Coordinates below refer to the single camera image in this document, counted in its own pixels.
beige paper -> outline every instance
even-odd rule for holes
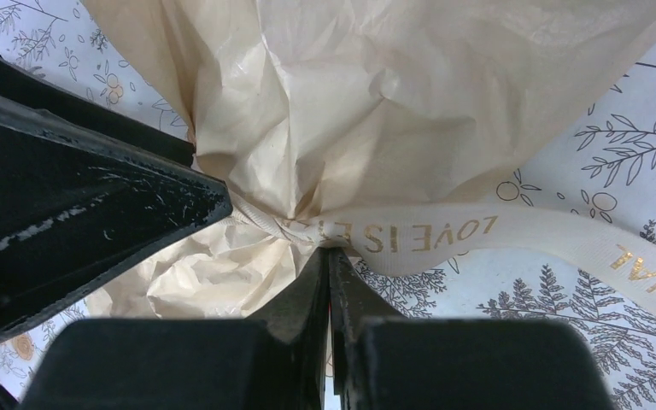
[[[100,290],[112,315],[245,315],[370,225],[321,215],[477,200],[656,41],[656,0],[84,3],[244,205]]]

floral tablecloth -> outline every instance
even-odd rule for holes
[[[0,0],[0,54],[96,104],[185,137],[185,123],[78,1]],[[656,244],[656,45],[486,201],[565,210]],[[414,277],[381,277],[364,264],[359,269],[407,316],[564,321],[588,344],[618,407],[656,409],[656,318],[574,266],[545,254],[497,249],[457,256]],[[22,397],[49,343],[85,316],[79,302],[0,344],[0,383]],[[330,379],[326,385],[326,408],[340,408]]]

tablecloth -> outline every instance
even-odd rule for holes
[[[185,138],[185,123],[78,1],[0,0],[0,54],[78,96]],[[656,244],[656,45],[485,200],[565,210]],[[492,249],[412,277],[378,276],[363,263],[358,268],[406,316],[564,321],[587,343],[619,408],[656,410],[656,318],[574,266],[522,249]],[[0,344],[0,383],[22,397],[49,343],[88,315],[78,302]],[[326,371],[332,376],[330,355]],[[330,379],[326,386],[326,408],[340,408]]]

fern drawing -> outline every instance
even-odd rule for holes
[[[630,186],[643,170],[656,174],[656,121],[652,127],[636,126],[633,121],[619,114],[611,114],[604,126],[586,126],[576,133],[582,138],[577,151],[589,147],[596,140],[604,140],[602,149],[609,156],[594,156],[594,163],[583,167],[590,171],[589,177],[606,174],[605,188],[614,183],[618,175]]]
[[[364,261],[355,267],[359,276],[385,301],[409,318],[429,318],[436,307],[432,296],[446,290],[443,269],[431,269],[420,275],[391,278],[374,273]]]
[[[497,319],[555,319],[571,325],[589,345],[598,369],[623,378],[612,389],[619,408],[655,403],[656,318],[582,270],[570,295],[557,285],[549,265],[542,267],[539,282],[538,295],[519,278],[511,295],[502,291],[477,308]]]

gathered paper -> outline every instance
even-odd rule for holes
[[[472,203],[656,41],[656,1],[84,3],[183,117],[236,209],[106,285],[93,313],[246,315],[323,245],[389,275],[469,249],[538,249],[656,314],[642,270],[656,272],[656,249],[591,220]],[[579,226],[603,231],[572,237]],[[618,246],[632,256],[612,267]],[[637,258],[647,266],[625,272]]]

